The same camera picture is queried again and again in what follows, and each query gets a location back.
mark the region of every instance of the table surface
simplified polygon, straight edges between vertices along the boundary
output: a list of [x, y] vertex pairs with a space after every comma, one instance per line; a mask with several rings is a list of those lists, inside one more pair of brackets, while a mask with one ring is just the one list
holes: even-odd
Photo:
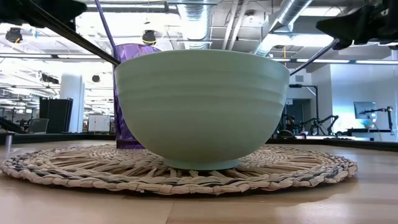
[[[68, 141], [0, 147], [0, 160], [54, 147], [113, 144]], [[358, 162], [356, 177], [312, 189], [242, 195], [163, 197], [31, 184], [0, 174], [1, 223], [398, 223], [398, 153], [295, 146]]]

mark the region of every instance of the round woven placemat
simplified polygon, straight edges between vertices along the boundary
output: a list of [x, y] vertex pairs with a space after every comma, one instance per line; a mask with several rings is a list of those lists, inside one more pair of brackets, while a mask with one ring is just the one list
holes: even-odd
[[173, 194], [223, 194], [335, 184], [355, 175], [358, 165], [341, 156], [263, 146], [234, 169], [196, 171], [167, 167], [146, 149], [115, 146], [49, 149], [12, 157], [0, 169], [37, 184]]

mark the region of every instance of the ceramic bowl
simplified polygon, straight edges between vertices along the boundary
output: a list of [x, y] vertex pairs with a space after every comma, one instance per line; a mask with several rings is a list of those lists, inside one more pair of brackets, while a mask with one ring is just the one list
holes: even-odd
[[280, 120], [289, 71], [225, 50], [173, 50], [116, 70], [124, 119], [148, 150], [180, 169], [228, 169], [262, 146]]

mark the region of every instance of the monitor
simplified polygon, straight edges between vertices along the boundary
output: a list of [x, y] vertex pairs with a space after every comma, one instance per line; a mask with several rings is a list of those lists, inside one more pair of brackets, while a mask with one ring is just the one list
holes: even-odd
[[377, 110], [375, 102], [354, 102], [356, 119], [377, 119], [377, 113], [364, 113], [369, 110]]

